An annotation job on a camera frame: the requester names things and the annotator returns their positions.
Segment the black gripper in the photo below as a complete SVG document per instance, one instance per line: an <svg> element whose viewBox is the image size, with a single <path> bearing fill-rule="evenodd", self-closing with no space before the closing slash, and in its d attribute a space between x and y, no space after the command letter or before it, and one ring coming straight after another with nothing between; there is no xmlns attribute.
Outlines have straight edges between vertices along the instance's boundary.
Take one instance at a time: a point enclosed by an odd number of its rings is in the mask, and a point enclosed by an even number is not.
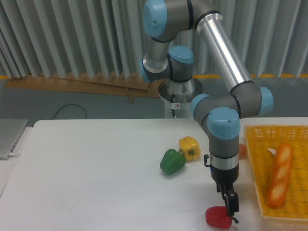
<svg viewBox="0 0 308 231"><path fill-rule="evenodd" d="M238 194L234 191L233 183L239 177L239 166L232 169L218 169L210 167L211 177L216 182L217 192L221 193L225 202L227 216L232 217L239 211Z"/></svg>

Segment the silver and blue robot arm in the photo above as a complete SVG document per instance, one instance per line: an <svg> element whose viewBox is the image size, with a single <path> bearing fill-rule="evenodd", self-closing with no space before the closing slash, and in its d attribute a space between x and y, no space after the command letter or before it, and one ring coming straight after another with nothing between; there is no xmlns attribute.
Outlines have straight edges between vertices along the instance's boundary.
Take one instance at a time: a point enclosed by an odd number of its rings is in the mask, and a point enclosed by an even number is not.
<svg viewBox="0 0 308 231"><path fill-rule="evenodd" d="M211 170L227 215L233 217L239 210L233 183L239 176L240 119L269 112L273 108L272 93L252 81L225 32L221 13L211 2L149 0L143 8L143 26L150 37L148 51L139 62L145 81L168 78L175 83L187 83L192 79L192 52L185 47L169 46L179 32L191 29L205 41L225 81L227 96L212 98L199 94L193 97L190 108L209 139L204 164Z"/></svg>

